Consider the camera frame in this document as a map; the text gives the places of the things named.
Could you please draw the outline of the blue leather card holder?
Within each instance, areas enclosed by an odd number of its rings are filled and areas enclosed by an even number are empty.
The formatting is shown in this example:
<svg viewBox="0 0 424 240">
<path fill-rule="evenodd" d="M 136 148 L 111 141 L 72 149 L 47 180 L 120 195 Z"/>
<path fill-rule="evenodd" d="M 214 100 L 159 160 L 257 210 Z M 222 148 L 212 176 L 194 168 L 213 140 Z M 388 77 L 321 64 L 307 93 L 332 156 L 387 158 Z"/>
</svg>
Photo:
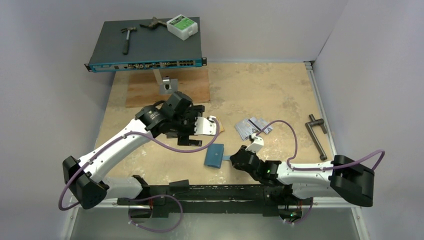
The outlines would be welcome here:
<svg viewBox="0 0 424 240">
<path fill-rule="evenodd" d="M 230 155 L 224 155 L 225 145 L 222 143 L 211 144 L 206 151 L 204 165 L 213 169 L 220 169 L 223 161 L 230 161 Z"/>
</svg>

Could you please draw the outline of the black credit card stack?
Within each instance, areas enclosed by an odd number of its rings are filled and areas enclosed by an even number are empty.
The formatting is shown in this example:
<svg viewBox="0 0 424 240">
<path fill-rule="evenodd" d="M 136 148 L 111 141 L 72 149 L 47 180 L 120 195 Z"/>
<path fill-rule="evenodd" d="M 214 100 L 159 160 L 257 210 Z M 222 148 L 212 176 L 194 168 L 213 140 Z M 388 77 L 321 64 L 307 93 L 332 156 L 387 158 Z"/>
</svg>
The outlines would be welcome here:
<svg viewBox="0 0 424 240">
<path fill-rule="evenodd" d="M 178 138 L 178 133 L 177 132 L 167 132 L 165 135 L 166 135 L 166 138 L 167 139 Z"/>
</svg>

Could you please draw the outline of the orange credit card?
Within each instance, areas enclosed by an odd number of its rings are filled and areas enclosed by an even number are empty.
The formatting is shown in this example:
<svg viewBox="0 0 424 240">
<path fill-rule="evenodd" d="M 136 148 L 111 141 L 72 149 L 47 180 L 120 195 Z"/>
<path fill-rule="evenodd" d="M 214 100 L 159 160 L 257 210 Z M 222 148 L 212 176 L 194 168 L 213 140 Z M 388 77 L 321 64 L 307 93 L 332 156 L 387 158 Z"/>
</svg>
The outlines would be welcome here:
<svg viewBox="0 0 424 240">
<path fill-rule="evenodd" d="M 224 128 L 224 126 L 223 126 L 223 124 L 221 123 L 221 121 L 220 120 L 218 120 L 217 119 L 217 124 L 219 125 L 219 133 L 222 133 L 222 132 L 224 132 L 225 131 L 225 128 Z"/>
</svg>

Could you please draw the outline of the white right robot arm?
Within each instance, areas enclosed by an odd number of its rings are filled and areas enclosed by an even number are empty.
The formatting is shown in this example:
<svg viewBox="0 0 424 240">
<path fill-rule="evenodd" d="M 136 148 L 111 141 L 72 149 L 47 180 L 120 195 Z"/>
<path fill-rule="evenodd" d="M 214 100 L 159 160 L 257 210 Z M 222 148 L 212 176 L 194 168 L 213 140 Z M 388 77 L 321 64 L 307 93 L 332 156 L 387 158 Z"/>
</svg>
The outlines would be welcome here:
<svg viewBox="0 0 424 240">
<path fill-rule="evenodd" d="M 288 204 L 316 197 L 340 197 L 359 207 L 374 204 L 375 171 L 337 154 L 332 161 L 321 163 L 287 163 L 262 160 L 245 145 L 229 157 L 236 170 L 248 173 L 267 187 L 282 186 L 280 196 Z"/>
</svg>

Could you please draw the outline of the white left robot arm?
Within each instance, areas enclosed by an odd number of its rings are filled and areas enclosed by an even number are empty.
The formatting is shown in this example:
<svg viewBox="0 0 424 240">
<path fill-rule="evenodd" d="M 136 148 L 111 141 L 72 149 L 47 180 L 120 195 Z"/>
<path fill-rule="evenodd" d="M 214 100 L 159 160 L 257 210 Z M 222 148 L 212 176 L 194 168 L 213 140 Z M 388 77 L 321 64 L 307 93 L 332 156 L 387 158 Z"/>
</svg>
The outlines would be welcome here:
<svg viewBox="0 0 424 240">
<path fill-rule="evenodd" d="M 191 154 L 209 147 L 191 136 L 217 138 L 220 125 L 213 115 L 205 117 L 204 105 L 195 105 L 186 94 L 176 91 L 167 100 L 143 107 L 115 136 L 100 147 L 62 162 L 65 187 L 58 209 L 67 211 L 80 205 L 91 209 L 105 199 L 127 198 L 138 205 L 146 203 L 149 191 L 139 176 L 108 177 L 108 173 L 128 155 L 154 142 L 176 152 Z"/>
</svg>

